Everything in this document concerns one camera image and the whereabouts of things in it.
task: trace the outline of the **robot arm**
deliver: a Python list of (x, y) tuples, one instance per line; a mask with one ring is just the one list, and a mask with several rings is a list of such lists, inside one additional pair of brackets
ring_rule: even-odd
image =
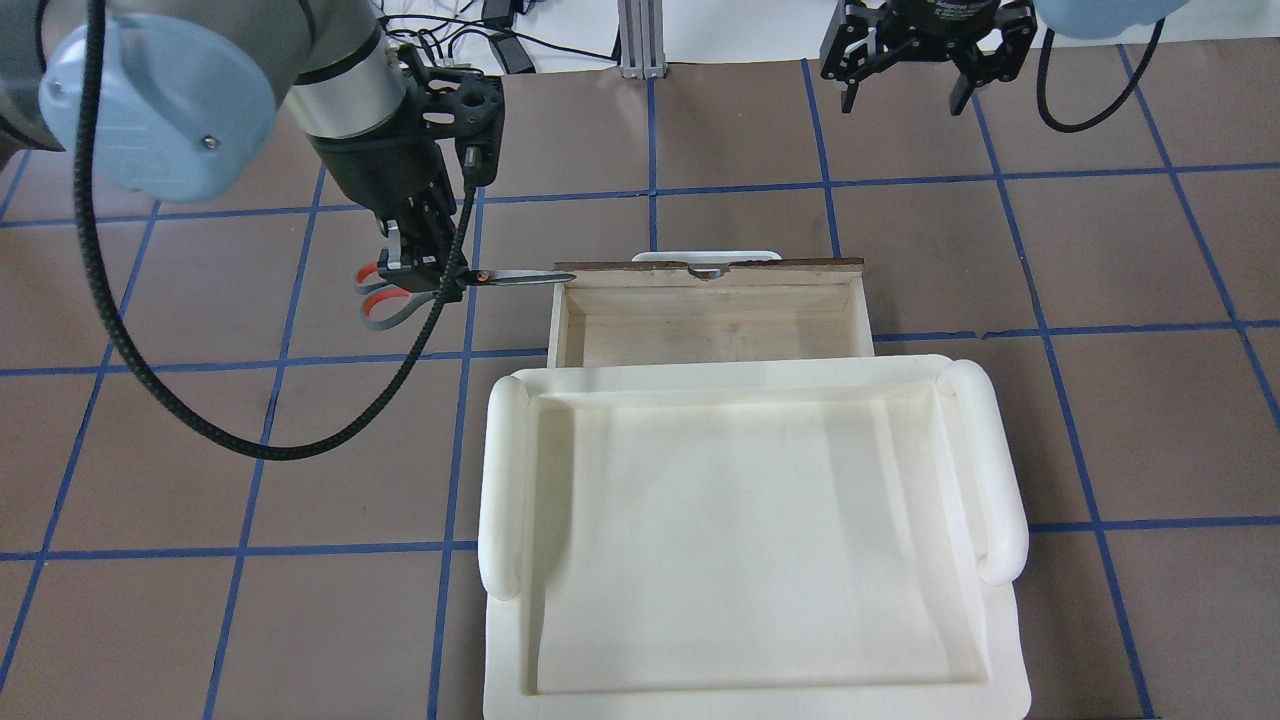
[[(111, 0), (109, 10), (99, 173), (165, 201), (215, 197), (283, 104), (343, 192), (375, 214), (383, 278), (411, 292), (448, 284), (456, 201), (436, 141), (456, 138), (468, 184), (492, 183), (500, 81), (393, 55), (366, 0)], [(79, 0), (0, 0), (0, 135), (72, 147), (83, 17)]]

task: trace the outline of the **brown floor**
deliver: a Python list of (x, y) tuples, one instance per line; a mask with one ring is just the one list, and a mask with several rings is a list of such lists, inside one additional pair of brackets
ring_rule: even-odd
[[(818, 122), (799, 61), (673, 67), (652, 97), (512, 78), (472, 258), (867, 258), (881, 354), (995, 377), (1034, 532), (1032, 716), (1274, 716), (1280, 42), (1167, 45), (1144, 104), (1073, 137), (1030, 77), (947, 117), (952, 72), (895, 68), (851, 118), (817, 83)], [(1124, 82), (1115, 47), (1064, 50), (1053, 102), (1080, 118)], [(356, 322), (381, 238), (317, 178), (282, 118), (214, 202), (97, 193), (141, 347), (248, 437), (335, 429), (413, 333)], [(68, 184), (65, 155), (0, 176), (0, 717), (479, 717), (485, 400), (544, 364), (549, 291), (452, 307), (367, 433), (264, 466), (104, 355)]]

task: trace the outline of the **tray handle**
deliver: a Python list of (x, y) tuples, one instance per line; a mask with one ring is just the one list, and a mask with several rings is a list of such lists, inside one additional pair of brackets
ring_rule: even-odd
[(529, 402), (525, 383), (509, 375), (499, 379), (489, 396), (476, 559), (485, 591), (503, 601), (520, 593)]
[(978, 489), (987, 552), (978, 559), (978, 577), (988, 585), (1014, 582), (1027, 565), (1027, 515), (1009, 456), (1005, 425), (991, 378), (977, 363), (957, 360), (938, 374), (936, 387), (954, 398), (964, 427), (973, 479)]

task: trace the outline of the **floor tile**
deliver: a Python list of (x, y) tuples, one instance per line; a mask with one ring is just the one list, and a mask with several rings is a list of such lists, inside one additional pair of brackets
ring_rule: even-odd
[[(1158, 168), (1164, 164), (1147, 118), (1134, 100), (1084, 132), (1061, 133), (1046, 126), (1036, 108), (1038, 63), (1039, 50), (1032, 50), (1018, 79), (993, 83), (978, 95), (1002, 172)], [(1060, 122), (1082, 123), (1110, 105), (1128, 82), (1120, 53), (1112, 45), (1055, 49), (1046, 94), (1050, 111)]]
[(1062, 407), (1038, 337), (878, 342), (877, 355), (946, 355), (987, 370), (1029, 523), (1089, 519)]
[(18, 620), (22, 598), (27, 594), (27, 583), (35, 562), (0, 562), (0, 643), (9, 647), (13, 624)]
[(1167, 177), (1015, 181), (1009, 195), (1051, 327), (1229, 319)]
[[(253, 441), (261, 436), (274, 370), (161, 379), (214, 424)], [(252, 459), (188, 429), (132, 375), (108, 375), (54, 548), (234, 546), (252, 477)]]
[(951, 64), (902, 63), (861, 85), (854, 111), (840, 111), (840, 86), (812, 61), (831, 179), (991, 174), (973, 109), (951, 117)]
[(1239, 316), (1280, 319), (1280, 170), (1180, 179)]
[(608, 69), (508, 76), (503, 90), (507, 120), (492, 197), (649, 187), (645, 83)]
[(152, 363), (275, 360), (306, 214), (156, 223), (128, 324)]
[(876, 333), (1036, 327), (993, 182), (835, 191), (845, 256), (867, 259)]
[(1231, 331), (1053, 340), (1106, 520), (1280, 514), (1280, 443)]
[(0, 552), (45, 541), (92, 375), (0, 378)]
[(1093, 533), (1032, 536), (1018, 593), (1033, 720), (1139, 717)]
[(438, 717), (481, 720), (486, 598), (476, 553), (454, 551), (449, 565)]
[(244, 562), (214, 717), (426, 717), (439, 553)]
[(1271, 391), (1280, 391), (1280, 328), (1249, 331), (1249, 342), (1258, 354), (1262, 372), (1271, 383)]
[(654, 92), (658, 187), (822, 179), (800, 63), (672, 65)]
[[(289, 368), (278, 445), (326, 437), (361, 413), (398, 363)], [(439, 541), (449, 500), (460, 364), (419, 363), (383, 414), (347, 445), (262, 470), (253, 544)]]
[[(93, 178), (93, 213), (99, 218), (146, 218), (154, 204), (155, 199), (145, 192), (124, 190), (97, 176)], [(73, 217), (70, 152), (33, 151), (4, 214), (5, 222), (69, 220)]]
[(161, 213), (214, 213), (266, 208), (310, 208), (320, 158), (288, 113), (275, 115), (266, 147), (244, 168), (236, 184), (204, 202), (165, 202)]
[(462, 465), (458, 474), (458, 505), (453, 521), (456, 539), (476, 539), (480, 523), (480, 478), (484, 471), (485, 423), (489, 418), (489, 392), (499, 378), (525, 368), (545, 368), (547, 357), (484, 357), (471, 361), (467, 379), (467, 416), (463, 432)]
[(233, 564), (51, 562), (0, 694), (0, 716), (200, 717)]
[[(1137, 61), (1142, 47), (1130, 45)], [(1280, 160), (1280, 44), (1166, 42), (1142, 79), (1175, 165)]]
[[(143, 223), (99, 231), (111, 291), (128, 284)], [(76, 231), (70, 227), (0, 228), (0, 366), (97, 365), (106, 332), (93, 310)]]
[(820, 190), (663, 196), (658, 199), (658, 249), (831, 258), (827, 201)]
[[(352, 210), (316, 215), (307, 272), (293, 320), (291, 357), (408, 352), (430, 306), (396, 328), (376, 332), (360, 322), (360, 301), (364, 297), (352, 290), (356, 270), (378, 260), (378, 252), (385, 246), (387, 240), (374, 225), (372, 213)], [(426, 352), (462, 350), (465, 327), (466, 304), (445, 307), (426, 343)]]
[[(630, 260), (649, 249), (649, 206), (644, 197), (486, 205), (480, 245), (480, 266), (492, 269)], [(474, 348), (547, 347), (550, 286), (480, 290), (475, 302)]]
[(1108, 541), (1156, 712), (1274, 715), (1280, 528), (1123, 532)]

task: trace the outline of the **scissor blade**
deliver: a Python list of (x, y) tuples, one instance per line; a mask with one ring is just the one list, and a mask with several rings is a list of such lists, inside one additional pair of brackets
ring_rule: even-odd
[(573, 273), (558, 273), (554, 270), (474, 270), (467, 274), (467, 284), (550, 284), (570, 282), (576, 277)]

